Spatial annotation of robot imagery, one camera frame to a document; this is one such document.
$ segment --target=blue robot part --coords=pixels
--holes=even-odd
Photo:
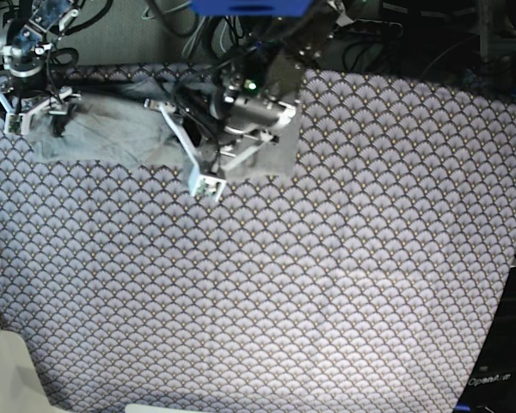
[[[193,0],[198,15],[271,15],[300,17],[313,0]]]

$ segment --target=patterned fabric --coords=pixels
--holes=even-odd
[[[302,101],[293,175],[218,204],[177,170],[33,163],[0,121],[0,318],[53,404],[452,410],[516,244],[516,104],[331,71]]]

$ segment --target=crumpled gray towel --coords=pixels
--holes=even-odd
[[[189,160],[162,115],[144,108],[146,98],[168,99],[170,85],[155,79],[124,85],[105,85],[83,91],[61,137],[55,137],[52,116],[33,121],[28,142],[35,160],[42,163],[103,160],[128,169],[141,165],[184,168]],[[280,135],[277,145],[268,145],[247,162],[227,173],[228,181],[253,176],[289,176],[296,162],[300,115]]]

